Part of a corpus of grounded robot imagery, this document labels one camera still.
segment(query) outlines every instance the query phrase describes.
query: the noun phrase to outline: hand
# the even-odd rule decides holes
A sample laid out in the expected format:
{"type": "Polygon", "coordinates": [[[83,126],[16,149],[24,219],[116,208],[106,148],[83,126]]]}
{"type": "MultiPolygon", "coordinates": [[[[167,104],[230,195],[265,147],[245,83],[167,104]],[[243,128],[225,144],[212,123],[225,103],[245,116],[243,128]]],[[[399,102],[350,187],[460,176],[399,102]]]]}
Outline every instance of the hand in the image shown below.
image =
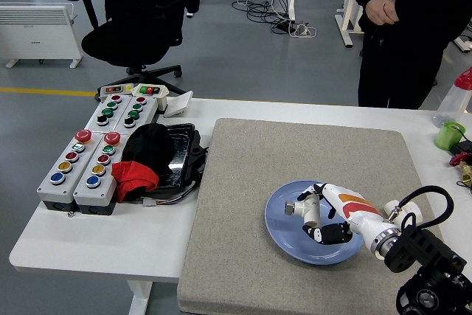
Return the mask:
{"type": "Polygon", "coordinates": [[[398,21],[395,0],[371,0],[366,5],[367,17],[377,25],[391,24],[398,21]]]}

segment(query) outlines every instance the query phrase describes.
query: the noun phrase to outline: black office chair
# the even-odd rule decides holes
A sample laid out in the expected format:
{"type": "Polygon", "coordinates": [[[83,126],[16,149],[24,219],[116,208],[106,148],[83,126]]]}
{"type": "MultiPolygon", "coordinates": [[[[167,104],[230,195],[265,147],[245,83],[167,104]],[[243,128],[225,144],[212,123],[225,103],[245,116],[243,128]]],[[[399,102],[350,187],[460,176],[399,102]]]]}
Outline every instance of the black office chair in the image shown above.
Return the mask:
{"type": "MultiPolygon", "coordinates": [[[[83,51],[111,65],[127,67],[130,75],[107,85],[147,83],[165,85],[176,94],[185,92],[159,78],[171,72],[180,77],[180,65],[151,71],[146,66],[159,62],[170,47],[182,43],[185,8],[195,13],[199,0],[105,0],[107,22],[100,26],[91,0],[82,1],[93,27],[82,40],[83,51]]],[[[100,87],[97,91],[95,99],[100,100],[100,87]]]]}

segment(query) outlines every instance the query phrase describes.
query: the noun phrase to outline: black pants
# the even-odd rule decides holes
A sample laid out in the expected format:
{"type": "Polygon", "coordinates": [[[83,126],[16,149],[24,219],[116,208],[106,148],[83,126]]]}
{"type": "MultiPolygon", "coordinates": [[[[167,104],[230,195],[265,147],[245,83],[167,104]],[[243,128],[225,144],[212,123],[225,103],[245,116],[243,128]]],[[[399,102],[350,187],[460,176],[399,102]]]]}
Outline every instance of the black pants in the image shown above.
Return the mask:
{"type": "Polygon", "coordinates": [[[418,109],[440,69],[447,43],[380,31],[364,33],[358,104],[366,107],[418,109]]]}

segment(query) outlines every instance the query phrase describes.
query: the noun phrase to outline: person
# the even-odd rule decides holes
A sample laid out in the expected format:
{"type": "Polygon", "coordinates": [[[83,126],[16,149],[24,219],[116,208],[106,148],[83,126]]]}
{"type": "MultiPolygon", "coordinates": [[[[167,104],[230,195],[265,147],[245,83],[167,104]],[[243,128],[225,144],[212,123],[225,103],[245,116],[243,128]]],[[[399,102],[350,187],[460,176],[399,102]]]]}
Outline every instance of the person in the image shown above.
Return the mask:
{"type": "Polygon", "coordinates": [[[472,0],[356,1],[364,32],[359,106],[418,109],[444,49],[472,18],[472,0]]]}

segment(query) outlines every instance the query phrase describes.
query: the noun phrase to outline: gray floor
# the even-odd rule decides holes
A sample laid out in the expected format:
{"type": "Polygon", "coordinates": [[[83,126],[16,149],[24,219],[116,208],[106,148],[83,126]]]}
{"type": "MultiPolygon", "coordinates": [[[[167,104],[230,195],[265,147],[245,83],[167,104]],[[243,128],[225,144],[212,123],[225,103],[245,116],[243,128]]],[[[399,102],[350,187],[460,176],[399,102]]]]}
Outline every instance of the gray floor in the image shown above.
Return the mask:
{"type": "MultiPolygon", "coordinates": [[[[65,0],[0,0],[64,2],[65,0]]],[[[232,8],[234,0],[201,0],[201,11],[184,24],[184,43],[159,63],[180,63],[184,75],[163,77],[195,97],[356,105],[361,35],[346,48],[334,21],[344,0],[296,0],[296,17],[317,28],[315,38],[275,35],[232,8]]],[[[103,1],[94,0],[99,21],[103,1]]],[[[74,30],[91,30],[81,4],[74,30]]],[[[428,34],[417,45],[428,50],[428,34]]],[[[0,59],[0,88],[94,91],[125,76],[123,68],[85,55],[76,69],[67,60],[21,60],[12,69],[0,59]]],[[[455,77],[472,65],[472,54],[454,44],[445,51],[422,109],[435,110],[455,77]]],[[[71,136],[95,110],[90,97],[0,92],[0,306],[3,314],[127,314],[132,293],[125,281],[21,273],[8,260],[39,203],[35,190],[71,136]]],[[[176,285],[155,284],[148,314],[178,314],[176,285]]]]}

